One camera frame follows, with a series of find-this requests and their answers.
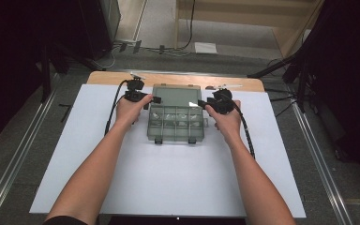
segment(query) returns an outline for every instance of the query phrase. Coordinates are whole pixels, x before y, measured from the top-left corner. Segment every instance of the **black curtain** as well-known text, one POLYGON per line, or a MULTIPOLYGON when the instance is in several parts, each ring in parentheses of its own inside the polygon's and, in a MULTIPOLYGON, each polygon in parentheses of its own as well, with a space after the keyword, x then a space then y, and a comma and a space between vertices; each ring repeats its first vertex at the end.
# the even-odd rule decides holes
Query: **black curtain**
POLYGON ((0 0, 0 132, 41 84, 38 1, 0 0))
POLYGON ((325 1, 284 80, 292 82, 303 66, 311 89, 345 132, 335 143, 360 163, 360 1, 325 1))

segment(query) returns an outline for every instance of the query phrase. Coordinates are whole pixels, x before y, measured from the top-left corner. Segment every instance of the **black stand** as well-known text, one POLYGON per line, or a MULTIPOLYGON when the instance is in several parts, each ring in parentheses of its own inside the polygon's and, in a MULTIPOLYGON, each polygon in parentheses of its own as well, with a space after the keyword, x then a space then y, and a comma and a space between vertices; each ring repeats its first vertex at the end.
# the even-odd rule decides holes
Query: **black stand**
POLYGON ((328 4, 338 4, 336 3, 324 3, 322 7, 322 12, 320 13, 318 20, 316 21, 314 28, 311 30, 310 34, 306 38, 306 41, 302 44, 300 49, 294 53, 293 55, 283 59, 281 62, 274 64, 271 67, 268 67, 260 72, 247 75, 248 78, 256 78, 259 79, 279 68, 290 65, 286 72, 283 74, 282 79, 285 83, 293 83, 294 80, 299 77, 299 86, 297 90, 297 105, 299 106, 302 113, 305 112, 303 102, 305 97, 306 85, 308 81, 308 69, 309 64, 311 62, 310 55, 314 53, 314 46, 317 46, 318 41, 322 41, 319 39, 320 33, 323 31, 325 27, 325 22, 328 20, 330 15, 334 13, 335 7, 325 7, 328 4))
POLYGON ((69 70, 68 63, 64 58, 64 55, 68 55, 77 62, 83 64, 92 71, 97 71, 98 68, 87 61, 86 59, 80 57, 78 54, 74 53, 67 47, 62 44, 54 43, 51 44, 47 41, 41 43, 41 65, 42 65, 42 87, 43 94, 41 102, 45 102, 49 94, 52 91, 51 86, 51 72, 49 67, 49 62, 52 62, 54 68, 58 73, 67 73, 69 70))

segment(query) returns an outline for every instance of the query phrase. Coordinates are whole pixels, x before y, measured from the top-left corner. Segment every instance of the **finger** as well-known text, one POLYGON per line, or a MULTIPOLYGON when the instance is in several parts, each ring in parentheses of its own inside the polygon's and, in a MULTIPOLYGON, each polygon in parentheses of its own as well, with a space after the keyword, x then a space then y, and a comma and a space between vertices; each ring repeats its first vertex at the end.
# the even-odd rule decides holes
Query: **finger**
POLYGON ((152 94, 148 94, 148 95, 144 96, 144 97, 142 98, 142 100, 139 101, 139 103, 141 103, 141 104, 144 106, 145 104, 150 103, 152 99, 153 99, 153 95, 152 95, 152 94))
POLYGON ((233 102, 235 102, 235 104, 241 108, 241 101, 240 100, 234 100, 233 102))
POLYGON ((206 105, 205 109, 209 113, 209 115, 216 120, 216 114, 217 114, 216 111, 210 105, 206 105))

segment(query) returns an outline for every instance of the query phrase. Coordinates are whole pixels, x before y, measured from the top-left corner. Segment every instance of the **white board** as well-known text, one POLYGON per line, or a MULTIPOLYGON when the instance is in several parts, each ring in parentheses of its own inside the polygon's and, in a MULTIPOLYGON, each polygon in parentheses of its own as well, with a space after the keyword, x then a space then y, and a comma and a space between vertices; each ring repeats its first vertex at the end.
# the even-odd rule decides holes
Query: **white board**
MULTIPOLYGON (((69 177, 104 135, 117 86, 85 84, 74 103, 30 213, 48 213, 69 177)), ((144 88, 151 93, 152 88, 144 88)), ((212 96, 202 90, 202 99, 212 96)), ((295 218, 306 214, 266 93, 232 92, 240 99, 256 159, 276 185, 295 218)), ((148 111, 124 139, 103 214, 245 217, 231 153, 208 118, 203 142, 147 139, 148 111)))

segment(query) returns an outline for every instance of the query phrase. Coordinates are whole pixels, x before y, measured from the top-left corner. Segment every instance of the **clear plastic box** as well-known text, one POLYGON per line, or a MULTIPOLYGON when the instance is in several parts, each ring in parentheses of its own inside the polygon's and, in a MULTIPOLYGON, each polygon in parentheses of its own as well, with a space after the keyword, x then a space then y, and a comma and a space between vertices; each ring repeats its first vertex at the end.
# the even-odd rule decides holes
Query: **clear plastic box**
POLYGON ((203 140, 203 109, 197 105, 201 99, 200 86, 155 84, 153 95, 162 101, 150 107, 148 140, 155 143, 203 140))

